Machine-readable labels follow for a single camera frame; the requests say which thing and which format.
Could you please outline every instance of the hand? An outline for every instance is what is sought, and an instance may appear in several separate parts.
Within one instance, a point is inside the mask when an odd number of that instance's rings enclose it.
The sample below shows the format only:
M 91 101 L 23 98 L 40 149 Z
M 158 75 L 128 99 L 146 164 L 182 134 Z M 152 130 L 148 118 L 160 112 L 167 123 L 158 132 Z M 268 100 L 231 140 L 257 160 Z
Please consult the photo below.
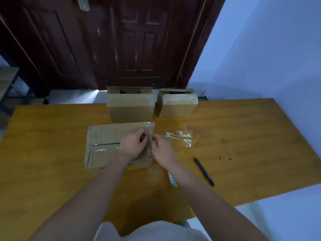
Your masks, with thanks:
M 129 161 L 138 157 L 148 142 L 145 128 L 138 128 L 127 134 L 120 142 L 118 152 L 128 157 Z
M 171 143 L 165 135 L 153 134 L 151 147 L 156 161 L 166 170 L 177 162 Z

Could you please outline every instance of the forearm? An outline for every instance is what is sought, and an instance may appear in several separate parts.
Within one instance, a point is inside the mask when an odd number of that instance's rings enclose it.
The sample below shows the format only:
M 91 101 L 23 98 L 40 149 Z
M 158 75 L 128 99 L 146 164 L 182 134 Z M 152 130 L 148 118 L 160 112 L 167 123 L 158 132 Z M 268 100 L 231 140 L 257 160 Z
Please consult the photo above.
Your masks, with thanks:
M 29 240 L 93 240 L 127 162 L 126 156 L 117 155 Z
M 174 162 L 170 174 L 212 240 L 268 240 L 246 217 Z

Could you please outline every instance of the wooden table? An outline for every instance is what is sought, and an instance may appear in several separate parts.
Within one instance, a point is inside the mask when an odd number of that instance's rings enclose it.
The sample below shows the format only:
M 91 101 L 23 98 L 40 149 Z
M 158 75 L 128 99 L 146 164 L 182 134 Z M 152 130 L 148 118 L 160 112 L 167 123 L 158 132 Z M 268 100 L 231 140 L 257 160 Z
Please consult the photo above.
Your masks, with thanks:
M 156 133 L 171 133 L 180 162 L 208 184 L 196 156 L 213 190 L 233 206 L 321 182 L 318 156 L 273 99 L 200 101 L 191 117 L 153 121 Z M 0 147 L 1 240 L 27 239 L 92 177 L 83 168 L 87 127 L 108 123 L 105 104 L 16 108 Z M 152 221 L 192 217 L 154 163 L 123 174 L 105 220 L 124 235 Z

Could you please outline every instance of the person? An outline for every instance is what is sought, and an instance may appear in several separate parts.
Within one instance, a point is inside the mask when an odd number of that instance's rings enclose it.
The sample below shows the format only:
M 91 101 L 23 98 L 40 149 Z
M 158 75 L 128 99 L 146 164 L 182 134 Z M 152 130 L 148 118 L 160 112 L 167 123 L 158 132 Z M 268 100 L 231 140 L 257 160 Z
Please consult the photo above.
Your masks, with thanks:
M 138 128 L 120 142 L 114 158 L 28 239 L 38 240 L 208 240 L 199 230 L 173 223 L 149 223 L 121 237 L 110 223 L 102 223 L 108 203 L 129 162 L 147 144 L 147 132 Z M 268 240 L 246 217 L 191 174 L 176 159 L 171 143 L 153 134 L 156 161 L 174 177 L 207 234 L 216 240 Z

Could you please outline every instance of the white shirt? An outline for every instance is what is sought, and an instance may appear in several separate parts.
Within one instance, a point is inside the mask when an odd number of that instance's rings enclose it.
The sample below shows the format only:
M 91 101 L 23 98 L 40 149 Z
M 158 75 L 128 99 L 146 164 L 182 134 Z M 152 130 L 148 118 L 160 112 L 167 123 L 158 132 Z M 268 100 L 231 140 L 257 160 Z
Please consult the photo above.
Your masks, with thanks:
M 121 237 L 114 225 L 110 222 L 102 223 L 95 235 L 94 241 L 209 241 L 200 231 L 193 228 L 186 228 L 174 223 L 156 221 L 144 225 L 130 235 Z

